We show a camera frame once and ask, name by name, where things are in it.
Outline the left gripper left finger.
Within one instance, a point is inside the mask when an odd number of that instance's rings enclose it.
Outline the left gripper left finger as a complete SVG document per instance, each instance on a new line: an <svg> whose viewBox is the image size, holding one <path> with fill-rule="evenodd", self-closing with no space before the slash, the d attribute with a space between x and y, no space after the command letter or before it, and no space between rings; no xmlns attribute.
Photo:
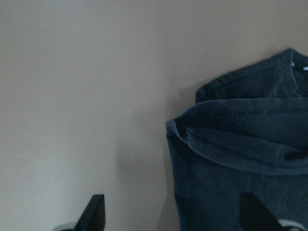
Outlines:
<svg viewBox="0 0 308 231"><path fill-rule="evenodd" d="M105 229L105 200L103 194L91 197L81 217L74 227L75 231L103 231Z"/></svg>

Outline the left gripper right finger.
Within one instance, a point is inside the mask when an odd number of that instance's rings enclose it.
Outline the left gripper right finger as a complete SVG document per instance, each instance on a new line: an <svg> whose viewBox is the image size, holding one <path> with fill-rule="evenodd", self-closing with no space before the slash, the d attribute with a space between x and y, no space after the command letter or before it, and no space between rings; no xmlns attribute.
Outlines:
<svg viewBox="0 0 308 231"><path fill-rule="evenodd" d="M240 225L244 231L283 231L283 226L253 193L242 193Z"/></svg>

